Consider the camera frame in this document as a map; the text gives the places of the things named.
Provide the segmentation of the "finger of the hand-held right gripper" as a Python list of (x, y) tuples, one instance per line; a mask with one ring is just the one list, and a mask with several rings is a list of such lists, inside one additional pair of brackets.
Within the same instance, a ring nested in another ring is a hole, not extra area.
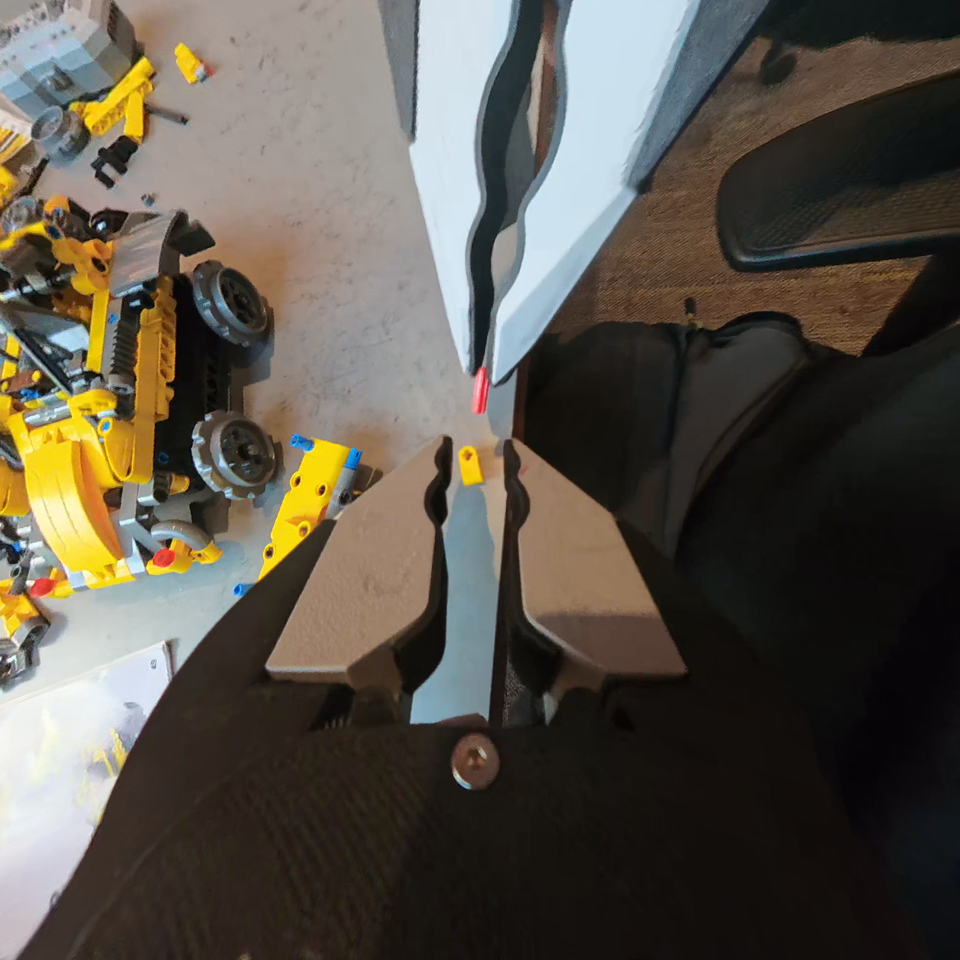
[(519, 215), (518, 252), (493, 314), (498, 385), (540, 339), (637, 196), (642, 146), (701, 2), (560, 5), (558, 113)]
[(543, 22), (543, 2), (417, 3), (411, 164), (465, 372), (490, 363), (495, 246), (520, 204), (510, 142)]

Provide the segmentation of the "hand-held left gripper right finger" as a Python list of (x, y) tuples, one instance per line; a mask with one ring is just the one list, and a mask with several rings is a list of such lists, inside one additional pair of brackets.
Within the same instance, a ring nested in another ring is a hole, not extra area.
[(545, 726), (572, 692), (685, 682), (614, 515), (518, 439), (506, 441), (503, 469), (508, 726)]

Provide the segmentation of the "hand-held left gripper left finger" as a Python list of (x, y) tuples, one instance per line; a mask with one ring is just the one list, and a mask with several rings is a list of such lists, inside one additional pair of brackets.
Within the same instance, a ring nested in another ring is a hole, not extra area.
[(347, 689), (354, 714), (408, 719), (446, 648), (451, 468), (440, 435), (334, 521), (267, 658), (272, 680)]

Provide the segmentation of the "yellow brick subassembly blue pins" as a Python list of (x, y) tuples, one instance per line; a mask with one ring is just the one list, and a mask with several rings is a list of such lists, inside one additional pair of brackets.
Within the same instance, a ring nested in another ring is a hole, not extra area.
[(301, 460), (279, 506), (270, 539), (262, 551), (256, 581), (262, 581), (325, 520), (342, 512), (382, 477), (363, 462), (361, 450), (320, 438), (293, 434), (291, 448)]

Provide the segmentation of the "black mesh office chair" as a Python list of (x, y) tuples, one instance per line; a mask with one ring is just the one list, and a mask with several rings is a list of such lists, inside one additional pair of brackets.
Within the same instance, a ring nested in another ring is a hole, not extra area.
[(744, 273), (957, 251), (958, 72), (851, 103), (744, 154), (719, 185), (716, 231)]

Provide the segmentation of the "person's dark clothed body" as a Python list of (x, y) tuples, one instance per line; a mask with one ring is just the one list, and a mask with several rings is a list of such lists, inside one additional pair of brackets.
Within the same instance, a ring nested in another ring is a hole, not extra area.
[(534, 349), (526, 445), (777, 674), (930, 958), (958, 958), (958, 321), (885, 354), (759, 312)]

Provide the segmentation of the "yellow toy brick car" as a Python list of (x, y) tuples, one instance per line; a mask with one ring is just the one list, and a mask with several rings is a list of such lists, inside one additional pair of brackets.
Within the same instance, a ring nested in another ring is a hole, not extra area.
[(253, 282), (185, 210), (88, 214), (17, 200), (2, 218), (2, 523), (23, 590), (69, 595), (221, 556), (171, 499), (256, 500), (274, 441), (232, 400), (269, 340)]

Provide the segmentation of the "black connector brick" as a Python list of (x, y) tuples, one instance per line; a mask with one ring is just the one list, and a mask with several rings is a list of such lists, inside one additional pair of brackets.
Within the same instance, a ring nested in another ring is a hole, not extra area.
[(138, 139), (121, 134), (107, 147), (100, 148), (90, 163), (94, 180), (105, 189), (114, 189), (117, 181), (128, 173), (130, 162), (140, 146)]

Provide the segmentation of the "yellow beam assembly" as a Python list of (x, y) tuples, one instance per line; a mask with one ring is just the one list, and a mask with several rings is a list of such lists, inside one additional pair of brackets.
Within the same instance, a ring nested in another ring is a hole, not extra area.
[(140, 146), (146, 133), (146, 98), (154, 90), (156, 72), (143, 55), (101, 99), (75, 101), (68, 110), (77, 114), (93, 138), (106, 137), (120, 124), (121, 135)]

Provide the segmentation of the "brick instruction booklet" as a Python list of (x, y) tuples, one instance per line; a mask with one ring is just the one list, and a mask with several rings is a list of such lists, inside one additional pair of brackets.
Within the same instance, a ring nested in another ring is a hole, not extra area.
[(173, 675), (160, 642), (2, 703), (1, 957), (17, 958), (84, 856)]

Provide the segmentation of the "grey wheel hub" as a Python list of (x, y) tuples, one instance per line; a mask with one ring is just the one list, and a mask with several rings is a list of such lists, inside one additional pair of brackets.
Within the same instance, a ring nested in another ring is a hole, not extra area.
[(90, 143), (82, 117), (59, 105), (48, 107), (33, 121), (30, 137), (38, 154), (54, 167), (72, 164)]

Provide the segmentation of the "grey brick battery box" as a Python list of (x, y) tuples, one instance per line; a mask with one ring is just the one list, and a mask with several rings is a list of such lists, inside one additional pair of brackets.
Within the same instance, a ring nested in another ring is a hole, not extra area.
[(2, 102), (30, 119), (96, 99), (138, 62), (135, 27), (114, 1), (21, 2), (2, 13)]

